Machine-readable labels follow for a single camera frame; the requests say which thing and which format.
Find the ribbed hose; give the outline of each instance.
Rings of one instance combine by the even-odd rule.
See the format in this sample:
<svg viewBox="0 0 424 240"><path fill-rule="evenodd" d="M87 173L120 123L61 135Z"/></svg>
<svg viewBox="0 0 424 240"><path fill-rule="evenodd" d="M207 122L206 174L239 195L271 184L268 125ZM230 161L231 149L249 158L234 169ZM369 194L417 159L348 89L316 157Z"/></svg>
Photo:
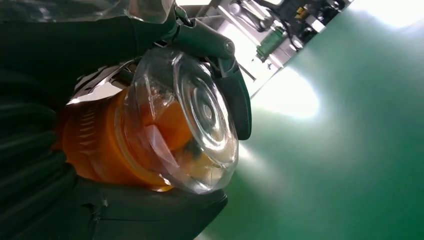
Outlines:
<svg viewBox="0 0 424 240"><path fill-rule="evenodd" d="M1 73L0 239L13 239L71 189L76 173L62 151L51 150L56 113L37 102L42 93L25 94L34 82Z"/></svg>

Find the clear dust bin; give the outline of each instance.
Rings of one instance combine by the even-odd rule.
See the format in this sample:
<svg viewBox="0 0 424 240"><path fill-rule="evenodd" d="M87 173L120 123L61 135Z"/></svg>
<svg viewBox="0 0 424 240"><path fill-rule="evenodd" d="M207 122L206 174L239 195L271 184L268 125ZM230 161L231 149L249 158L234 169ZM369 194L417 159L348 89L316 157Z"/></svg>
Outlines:
<svg viewBox="0 0 424 240"><path fill-rule="evenodd" d="M100 182L206 194L224 188L238 162L235 126L211 73L170 48L147 52L128 90L71 104L61 119L68 161Z"/></svg>

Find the orange plastic part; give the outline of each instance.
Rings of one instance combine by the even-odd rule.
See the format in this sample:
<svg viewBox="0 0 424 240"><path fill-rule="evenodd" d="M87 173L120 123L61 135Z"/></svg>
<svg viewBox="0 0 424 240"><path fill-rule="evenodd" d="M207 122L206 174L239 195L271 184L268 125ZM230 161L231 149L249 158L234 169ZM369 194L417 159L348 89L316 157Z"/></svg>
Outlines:
<svg viewBox="0 0 424 240"><path fill-rule="evenodd" d="M157 173L143 167L152 160L143 147L137 147L137 160L134 160L121 128L125 95L126 91L122 91L110 98L68 105L59 114L57 148L66 153L67 161L82 177L162 191L169 189ZM170 138L168 141L174 146L182 142Z"/></svg>

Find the green floor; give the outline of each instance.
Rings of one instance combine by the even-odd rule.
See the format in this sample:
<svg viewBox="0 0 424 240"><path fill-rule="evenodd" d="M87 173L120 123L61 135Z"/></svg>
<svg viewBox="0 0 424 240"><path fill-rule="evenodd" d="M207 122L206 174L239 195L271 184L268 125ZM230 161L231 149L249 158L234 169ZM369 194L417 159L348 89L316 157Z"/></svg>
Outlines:
<svg viewBox="0 0 424 240"><path fill-rule="evenodd" d="M424 239L424 15L407 2L356 0L253 98L200 239Z"/></svg>

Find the transparent plastic cover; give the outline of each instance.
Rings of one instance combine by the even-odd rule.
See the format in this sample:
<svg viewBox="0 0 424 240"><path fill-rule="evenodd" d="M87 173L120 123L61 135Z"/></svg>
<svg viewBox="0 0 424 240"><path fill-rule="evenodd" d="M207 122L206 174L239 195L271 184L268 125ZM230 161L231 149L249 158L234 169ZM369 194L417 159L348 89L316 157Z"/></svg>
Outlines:
<svg viewBox="0 0 424 240"><path fill-rule="evenodd" d="M229 183L239 141L227 104L202 63L170 48L150 50L124 104L129 145L143 147L140 158L150 152L150 162L139 159L144 168L197 194Z"/></svg>
<svg viewBox="0 0 424 240"><path fill-rule="evenodd" d="M128 16L162 24L174 0L0 0L0 20L83 22Z"/></svg>

